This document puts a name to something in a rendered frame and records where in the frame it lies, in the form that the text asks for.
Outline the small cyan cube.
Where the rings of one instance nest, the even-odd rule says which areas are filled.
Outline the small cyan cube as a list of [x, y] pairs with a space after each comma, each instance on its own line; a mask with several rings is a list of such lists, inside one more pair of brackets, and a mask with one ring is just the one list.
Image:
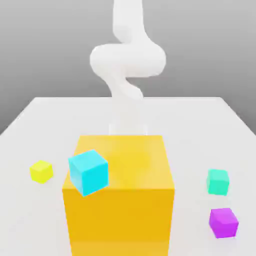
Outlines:
[[94, 149], [68, 159], [70, 180], [85, 197], [109, 185], [109, 164]]

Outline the small yellow cube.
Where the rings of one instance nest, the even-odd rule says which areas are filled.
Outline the small yellow cube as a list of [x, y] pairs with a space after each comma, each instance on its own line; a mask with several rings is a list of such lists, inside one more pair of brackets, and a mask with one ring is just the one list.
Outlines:
[[34, 163], [29, 168], [29, 171], [31, 179], [40, 184], [44, 184], [54, 175], [52, 164], [44, 160], [39, 160]]

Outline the small teal cube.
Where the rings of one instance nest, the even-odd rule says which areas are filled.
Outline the small teal cube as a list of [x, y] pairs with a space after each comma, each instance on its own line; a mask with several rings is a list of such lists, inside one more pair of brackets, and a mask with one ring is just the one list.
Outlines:
[[229, 190], [229, 174], [226, 170], [209, 169], [206, 179], [207, 192], [211, 195], [226, 196]]

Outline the small purple cube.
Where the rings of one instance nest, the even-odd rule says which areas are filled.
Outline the small purple cube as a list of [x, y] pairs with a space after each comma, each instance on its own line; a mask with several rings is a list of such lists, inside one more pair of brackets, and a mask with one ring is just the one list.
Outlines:
[[209, 226], [217, 239], [236, 236], [239, 221], [230, 208], [211, 209]]

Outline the large orange box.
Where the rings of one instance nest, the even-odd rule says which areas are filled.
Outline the large orange box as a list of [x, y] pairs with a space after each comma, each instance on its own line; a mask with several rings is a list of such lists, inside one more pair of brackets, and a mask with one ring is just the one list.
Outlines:
[[108, 161], [109, 185], [62, 194], [72, 256], [168, 256], [175, 185], [160, 135], [82, 135], [75, 154]]

